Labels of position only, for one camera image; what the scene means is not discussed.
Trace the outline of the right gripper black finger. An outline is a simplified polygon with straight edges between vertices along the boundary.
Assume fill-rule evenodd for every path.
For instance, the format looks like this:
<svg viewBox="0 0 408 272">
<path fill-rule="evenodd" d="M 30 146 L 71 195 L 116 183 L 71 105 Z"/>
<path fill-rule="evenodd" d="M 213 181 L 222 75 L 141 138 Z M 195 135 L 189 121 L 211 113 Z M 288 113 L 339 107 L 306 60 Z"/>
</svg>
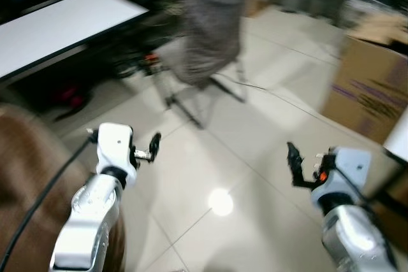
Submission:
<svg viewBox="0 0 408 272">
<path fill-rule="evenodd" d="M 304 188 L 304 178 L 302 175 L 303 158 L 298 148 L 292 142 L 286 142 L 286 144 L 288 144 L 288 167 L 292 176 L 292 185 Z"/>
</svg>

